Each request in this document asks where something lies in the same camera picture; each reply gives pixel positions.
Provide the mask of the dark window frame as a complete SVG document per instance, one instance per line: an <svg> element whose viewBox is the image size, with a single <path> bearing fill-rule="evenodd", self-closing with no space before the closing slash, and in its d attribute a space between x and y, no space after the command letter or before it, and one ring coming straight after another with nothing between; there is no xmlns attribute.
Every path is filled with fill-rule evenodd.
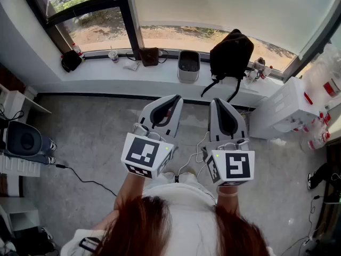
<svg viewBox="0 0 341 256"><path fill-rule="evenodd" d="M142 35L131 0L26 0L57 49L77 45L87 58L103 58L110 49L139 59Z"/></svg>

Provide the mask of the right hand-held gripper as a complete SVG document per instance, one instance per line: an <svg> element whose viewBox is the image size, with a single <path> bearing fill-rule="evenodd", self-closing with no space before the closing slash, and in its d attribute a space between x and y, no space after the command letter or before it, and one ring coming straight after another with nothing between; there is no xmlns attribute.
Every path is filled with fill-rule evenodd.
<svg viewBox="0 0 341 256"><path fill-rule="evenodd" d="M204 146L204 161L212 183L238 186L253 180L255 152L249 149L246 122L238 111L214 98L209 105L208 130L210 142ZM223 141L225 137L232 140Z"/></svg>

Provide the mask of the clear bag of bottles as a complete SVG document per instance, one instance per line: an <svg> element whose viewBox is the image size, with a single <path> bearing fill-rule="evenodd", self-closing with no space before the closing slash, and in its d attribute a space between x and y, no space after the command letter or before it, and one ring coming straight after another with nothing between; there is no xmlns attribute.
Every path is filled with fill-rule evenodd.
<svg viewBox="0 0 341 256"><path fill-rule="evenodd" d="M303 151L313 151L322 148L330 139L331 116L327 106L341 96L341 49L326 44L302 80L305 100L318 115L303 124L299 143Z"/></svg>

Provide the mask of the small black pouch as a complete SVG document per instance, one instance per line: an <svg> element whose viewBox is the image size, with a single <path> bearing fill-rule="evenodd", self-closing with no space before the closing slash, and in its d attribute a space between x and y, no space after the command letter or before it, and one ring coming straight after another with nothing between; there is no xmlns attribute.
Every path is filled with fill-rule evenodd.
<svg viewBox="0 0 341 256"><path fill-rule="evenodd" d="M74 71L81 62L81 57L74 50L68 51L61 56L61 66L68 73Z"/></svg>

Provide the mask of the brown handbag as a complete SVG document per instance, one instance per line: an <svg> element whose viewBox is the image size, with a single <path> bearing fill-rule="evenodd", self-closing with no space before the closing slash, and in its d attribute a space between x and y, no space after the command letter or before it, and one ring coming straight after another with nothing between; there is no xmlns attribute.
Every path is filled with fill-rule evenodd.
<svg viewBox="0 0 341 256"><path fill-rule="evenodd" d="M142 61L142 64L145 67L157 66L160 63L159 52L160 49L158 49L157 47L139 49L139 60Z"/></svg>

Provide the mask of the white shelf unit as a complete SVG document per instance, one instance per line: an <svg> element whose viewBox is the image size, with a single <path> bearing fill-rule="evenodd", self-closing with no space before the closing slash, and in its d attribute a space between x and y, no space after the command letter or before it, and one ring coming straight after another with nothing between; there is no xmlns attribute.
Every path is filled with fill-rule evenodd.
<svg viewBox="0 0 341 256"><path fill-rule="evenodd" d="M17 112L23 111L23 117L17 121L26 123L29 112L35 110L41 113L50 114L51 112L19 91L10 91L0 84L0 108L4 111L7 118L18 116Z"/></svg>

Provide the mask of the white metal cabinet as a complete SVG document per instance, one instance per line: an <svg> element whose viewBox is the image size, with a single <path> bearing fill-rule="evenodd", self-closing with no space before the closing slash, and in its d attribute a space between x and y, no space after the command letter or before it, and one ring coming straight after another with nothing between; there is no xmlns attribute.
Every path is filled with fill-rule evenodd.
<svg viewBox="0 0 341 256"><path fill-rule="evenodd" d="M249 118L249 136L274 139L298 131L320 115L318 107L306 97L304 81L292 77L258 106Z"/></svg>

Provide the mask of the person's white shirt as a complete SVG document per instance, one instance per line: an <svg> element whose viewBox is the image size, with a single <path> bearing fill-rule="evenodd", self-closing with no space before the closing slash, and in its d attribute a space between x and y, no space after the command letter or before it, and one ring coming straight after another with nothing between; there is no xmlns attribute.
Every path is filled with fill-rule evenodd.
<svg viewBox="0 0 341 256"><path fill-rule="evenodd" d="M261 230L217 205L198 181L161 174L93 229L79 229L61 256L270 256Z"/></svg>

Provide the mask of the black backpack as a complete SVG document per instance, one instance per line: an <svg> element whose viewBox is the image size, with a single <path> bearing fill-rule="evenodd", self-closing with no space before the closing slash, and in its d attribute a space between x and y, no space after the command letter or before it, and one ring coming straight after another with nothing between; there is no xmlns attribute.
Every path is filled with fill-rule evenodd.
<svg viewBox="0 0 341 256"><path fill-rule="evenodd" d="M200 96L202 97L226 77L232 77L237 80L237 85L234 93L227 100L230 102L237 95L240 83L246 76L245 70L253 50L254 44L246 35L242 34L239 29L232 30L210 51L209 63L213 82L203 90Z"/></svg>

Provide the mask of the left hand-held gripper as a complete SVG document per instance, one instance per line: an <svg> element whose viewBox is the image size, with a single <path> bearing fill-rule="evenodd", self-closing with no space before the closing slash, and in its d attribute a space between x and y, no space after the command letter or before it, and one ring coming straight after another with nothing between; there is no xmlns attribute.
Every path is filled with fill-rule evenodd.
<svg viewBox="0 0 341 256"><path fill-rule="evenodd" d="M139 123L125 139L121 162L128 172L148 179L155 179L166 168L177 149L176 136L180 123L183 99L169 95L146 105ZM164 127L163 134L148 127Z"/></svg>

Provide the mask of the person's left forearm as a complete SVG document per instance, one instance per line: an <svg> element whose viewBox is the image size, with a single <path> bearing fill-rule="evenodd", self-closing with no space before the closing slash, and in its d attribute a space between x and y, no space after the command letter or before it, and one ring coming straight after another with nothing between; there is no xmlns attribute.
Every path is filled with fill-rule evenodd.
<svg viewBox="0 0 341 256"><path fill-rule="evenodd" d="M123 206L128 199L142 196L144 183L145 177L130 172L128 173L116 197L114 205L115 218L118 217L119 207Z"/></svg>

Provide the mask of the clear plastic cup with straw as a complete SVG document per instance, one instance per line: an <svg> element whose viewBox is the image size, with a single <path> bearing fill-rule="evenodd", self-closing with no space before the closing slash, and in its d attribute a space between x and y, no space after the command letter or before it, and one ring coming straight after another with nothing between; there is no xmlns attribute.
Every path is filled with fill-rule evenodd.
<svg viewBox="0 0 341 256"><path fill-rule="evenodd" d="M119 61L118 52L117 50L114 50L112 46L110 52L108 53L108 57L113 63L117 63Z"/></svg>

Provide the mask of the black round chair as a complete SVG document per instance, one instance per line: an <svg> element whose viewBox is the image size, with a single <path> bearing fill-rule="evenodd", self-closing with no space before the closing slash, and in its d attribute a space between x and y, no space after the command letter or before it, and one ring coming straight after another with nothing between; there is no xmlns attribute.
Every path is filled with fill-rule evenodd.
<svg viewBox="0 0 341 256"><path fill-rule="evenodd" d="M34 156L42 148L40 132L28 124L11 121L6 134L6 150L16 156Z"/></svg>

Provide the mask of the person's right forearm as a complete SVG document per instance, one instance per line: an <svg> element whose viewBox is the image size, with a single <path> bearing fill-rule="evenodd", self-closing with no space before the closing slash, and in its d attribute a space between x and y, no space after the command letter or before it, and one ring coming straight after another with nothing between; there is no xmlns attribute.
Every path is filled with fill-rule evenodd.
<svg viewBox="0 0 341 256"><path fill-rule="evenodd" d="M217 205L222 206L229 213L240 215L238 186L217 187Z"/></svg>

